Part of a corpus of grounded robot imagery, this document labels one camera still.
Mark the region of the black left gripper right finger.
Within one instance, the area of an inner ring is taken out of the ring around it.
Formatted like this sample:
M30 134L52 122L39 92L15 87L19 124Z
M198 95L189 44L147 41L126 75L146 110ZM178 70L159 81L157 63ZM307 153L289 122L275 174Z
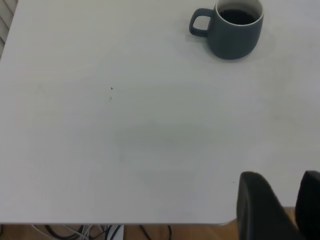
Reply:
M307 240L320 238L320 173L307 170L300 182L295 205L295 221Z

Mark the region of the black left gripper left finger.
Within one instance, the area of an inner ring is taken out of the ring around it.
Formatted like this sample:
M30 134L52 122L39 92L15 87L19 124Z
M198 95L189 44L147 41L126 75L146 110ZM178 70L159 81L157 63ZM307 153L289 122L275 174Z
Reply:
M236 220L240 240L304 240L267 180L256 172L239 178Z

